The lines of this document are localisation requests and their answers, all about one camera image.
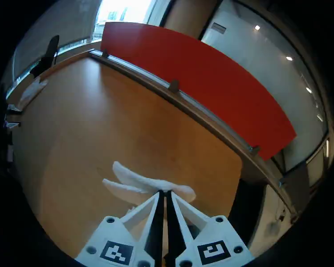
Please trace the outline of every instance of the sign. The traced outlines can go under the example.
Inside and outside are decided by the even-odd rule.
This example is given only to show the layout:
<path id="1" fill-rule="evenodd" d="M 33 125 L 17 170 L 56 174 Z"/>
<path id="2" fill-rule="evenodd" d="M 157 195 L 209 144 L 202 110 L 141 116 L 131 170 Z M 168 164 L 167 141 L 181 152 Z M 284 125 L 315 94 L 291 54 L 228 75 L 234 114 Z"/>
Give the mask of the sign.
<path id="1" fill-rule="evenodd" d="M 133 246 L 108 241 L 100 254 L 100 258 L 129 265 L 133 249 Z"/>
<path id="2" fill-rule="evenodd" d="M 229 258 L 230 253 L 224 241 L 213 242 L 198 246 L 200 261 L 203 265 Z"/>

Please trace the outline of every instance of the white cloth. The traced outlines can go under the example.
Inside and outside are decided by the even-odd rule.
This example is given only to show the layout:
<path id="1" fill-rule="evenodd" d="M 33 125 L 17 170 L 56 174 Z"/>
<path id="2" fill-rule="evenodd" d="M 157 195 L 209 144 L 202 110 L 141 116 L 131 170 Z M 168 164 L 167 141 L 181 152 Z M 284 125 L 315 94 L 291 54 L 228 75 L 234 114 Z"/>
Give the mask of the white cloth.
<path id="1" fill-rule="evenodd" d="M 171 190 L 188 203 L 196 198 L 194 190 L 189 186 L 180 186 L 164 180 L 143 177 L 119 162 L 113 163 L 113 172 L 121 184 L 107 179 L 103 179 L 103 184 L 117 198 L 135 205 L 145 202 L 158 190 L 165 192 Z"/>
<path id="2" fill-rule="evenodd" d="M 40 82 L 40 77 L 37 77 L 22 93 L 17 108 L 19 110 L 24 110 L 26 106 L 31 102 L 31 100 L 42 91 L 42 89 L 47 85 L 47 83 L 48 80 Z"/>

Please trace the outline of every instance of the black chair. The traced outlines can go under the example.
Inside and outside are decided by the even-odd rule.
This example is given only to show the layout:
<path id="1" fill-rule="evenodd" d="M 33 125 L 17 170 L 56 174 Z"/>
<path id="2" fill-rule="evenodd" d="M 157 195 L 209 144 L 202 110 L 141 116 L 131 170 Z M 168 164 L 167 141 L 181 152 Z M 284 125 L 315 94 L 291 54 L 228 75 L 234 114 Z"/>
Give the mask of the black chair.
<path id="1" fill-rule="evenodd" d="M 35 78 L 52 66 L 54 54 L 56 52 L 58 54 L 58 42 L 59 35 L 54 36 L 51 41 L 49 41 L 46 54 L 41 58 L 38 65 L 30 71 L 30 73 L 33 74 Z"/>

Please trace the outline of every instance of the desk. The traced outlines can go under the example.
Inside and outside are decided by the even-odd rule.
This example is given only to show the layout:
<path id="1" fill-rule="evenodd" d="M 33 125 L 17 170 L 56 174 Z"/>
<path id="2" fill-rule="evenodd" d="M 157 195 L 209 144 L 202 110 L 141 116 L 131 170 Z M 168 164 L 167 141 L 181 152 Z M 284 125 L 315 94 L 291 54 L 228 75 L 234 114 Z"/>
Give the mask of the desk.
<path id="1" fill-rule="evenodd" d="M 132 207 L 102 179 L 119 161 L 149 178 L 189 185 L 192 203 L 228 215 L 241 159 L 188 115 L 91 58 L 53 72 L 14 129 L 15 161 L 28 202 L 50 238 L 76 257 L 106 215 Z"/>

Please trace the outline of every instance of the red panel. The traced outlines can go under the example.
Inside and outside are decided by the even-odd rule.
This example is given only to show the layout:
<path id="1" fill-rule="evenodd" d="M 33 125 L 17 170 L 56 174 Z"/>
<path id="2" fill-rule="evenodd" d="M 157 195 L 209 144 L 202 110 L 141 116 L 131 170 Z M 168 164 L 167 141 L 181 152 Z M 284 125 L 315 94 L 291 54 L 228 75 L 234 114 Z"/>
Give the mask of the red panel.
<path id="1" fill-rule="evenodd" d="M 180 89 L 212 111 L 267 160 L 296 136 L 266 88 L 232 59 L 187 35 L 151 25 L 105 24 L 101 50 Z"/>

